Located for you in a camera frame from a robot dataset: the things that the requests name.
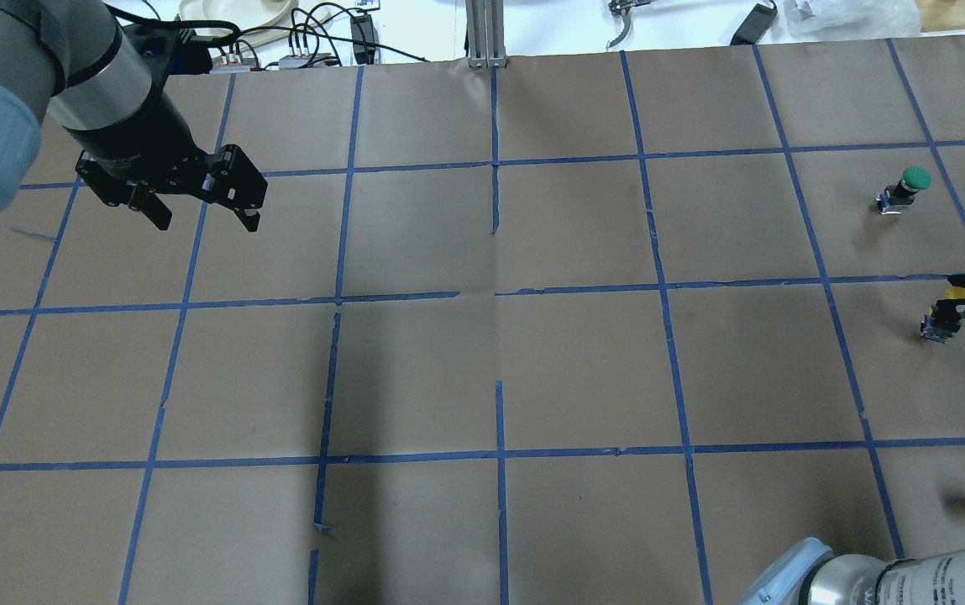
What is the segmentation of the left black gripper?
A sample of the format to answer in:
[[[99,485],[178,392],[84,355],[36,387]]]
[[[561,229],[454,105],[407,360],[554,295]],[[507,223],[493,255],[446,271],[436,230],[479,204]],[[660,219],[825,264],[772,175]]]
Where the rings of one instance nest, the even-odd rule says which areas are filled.
[[[268,183],[239,145],[210,155],[191,135],[170,96],[153,88],[137,110],[113,125],[75,130],[75,139],[110,176],[125,182],[168,180],[201,188],[210,176],[212,202],[229,209],[249,233],[260,226]],[[132,187],[130,210],[157,230],[170,228],[172,213],[149,187]]]

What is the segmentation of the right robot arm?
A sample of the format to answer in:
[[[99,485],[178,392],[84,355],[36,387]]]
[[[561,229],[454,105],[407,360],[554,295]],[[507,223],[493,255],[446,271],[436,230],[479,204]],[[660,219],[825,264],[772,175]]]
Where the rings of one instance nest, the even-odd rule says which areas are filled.
[[[920,336],[947,342],[965,324],[965,273],[920,323]],[[965,604],[965,549],[922,559],[836,555],[815,537],[770,564],[739,604]]]

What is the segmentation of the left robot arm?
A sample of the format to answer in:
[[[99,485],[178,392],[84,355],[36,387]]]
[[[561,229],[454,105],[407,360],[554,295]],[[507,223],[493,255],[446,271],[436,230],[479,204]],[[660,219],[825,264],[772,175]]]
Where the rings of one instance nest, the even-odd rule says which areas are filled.
[[[230,22],[172,22],[102,1],[0,1],[0,213],[34,164],[51,116],[79,144],[76,175],[103,204],[168,229],[162,196],[217,204],[256,231],[267,181],[237,145],[208,152],[165,92],[178,66],[240,37]]]

